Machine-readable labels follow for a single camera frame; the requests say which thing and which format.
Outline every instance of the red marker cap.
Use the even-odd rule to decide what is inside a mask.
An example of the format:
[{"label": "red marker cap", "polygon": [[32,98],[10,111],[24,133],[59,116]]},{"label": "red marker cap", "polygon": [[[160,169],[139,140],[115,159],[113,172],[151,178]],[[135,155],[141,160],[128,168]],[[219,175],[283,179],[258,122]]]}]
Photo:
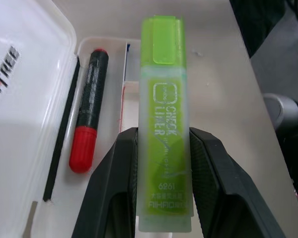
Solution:
[{"label": "red marker cap", "polygon": [[69,163],[73,172],[85,173],[91,168],[96,137],[95,129],[86,126],[76,127]]},{"label": "red marker cap", "polygon": [[96,50],[94,50],[94,52],[96,52],[96,51],[103,51],[104,53],[108,54],[107,51],[105,51],[105,50],[102,49],[102,48],[97,48]]}]

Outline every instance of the desk surface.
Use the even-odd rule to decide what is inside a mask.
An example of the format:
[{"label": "desk surface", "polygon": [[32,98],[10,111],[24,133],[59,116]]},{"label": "desk surface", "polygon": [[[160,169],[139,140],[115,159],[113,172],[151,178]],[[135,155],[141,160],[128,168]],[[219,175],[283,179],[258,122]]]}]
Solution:
[{"label": "desk surface", "polygon": [[[287,237],[298,238],[298,202],[228,0],[54,0],[87,36],[140,38],[143,18],[182,16],[190,126],[218,137],[248,172]],[[173,237],[198,237],[194,232]]]}]

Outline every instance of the translucent plastic lid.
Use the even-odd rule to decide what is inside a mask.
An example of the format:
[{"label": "translucent plastic lid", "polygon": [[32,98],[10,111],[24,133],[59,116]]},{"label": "translucent plastic lid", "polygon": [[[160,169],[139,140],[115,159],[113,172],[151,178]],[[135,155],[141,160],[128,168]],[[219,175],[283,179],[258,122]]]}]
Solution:
[{"label": "translucent plastic lid", "polygon": [[41,201],[76,63],[52,1],[0,0],[0,237],[19,237]]}]

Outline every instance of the black rubber grip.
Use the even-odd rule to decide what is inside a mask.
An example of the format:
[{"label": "black rubber grip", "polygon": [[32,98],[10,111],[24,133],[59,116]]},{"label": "black rubber grip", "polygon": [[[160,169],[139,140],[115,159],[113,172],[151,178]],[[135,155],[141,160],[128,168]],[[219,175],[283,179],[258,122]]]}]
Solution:
[{"label": "black rubber grip", "polygon": [[90,56],[76,127],[86,126],[97,130],[108,59],[104,50],[95,50]]}]

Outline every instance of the plastic storage box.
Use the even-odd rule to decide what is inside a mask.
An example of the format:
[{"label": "plastic storage box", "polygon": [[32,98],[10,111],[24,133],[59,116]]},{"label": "plastic storage box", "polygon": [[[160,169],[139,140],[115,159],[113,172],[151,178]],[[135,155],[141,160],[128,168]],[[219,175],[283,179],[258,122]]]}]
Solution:
[{"label": "plastic storage box", "polygon": [[[71,236],[91,174],[74,174],[68,166],[89,56],[96,48],[109,54],[95,168],[122,127],[125,72],[138,73],[126,64],[128,44],[136,51],[130,64],[139,68],[140,41],[80,37],[77,42],[52,1],[0,1],[0,238]],[[74,98],[66,124],[69,92]],[[54,150],[59,166],[52,197],[44,202]]]}]

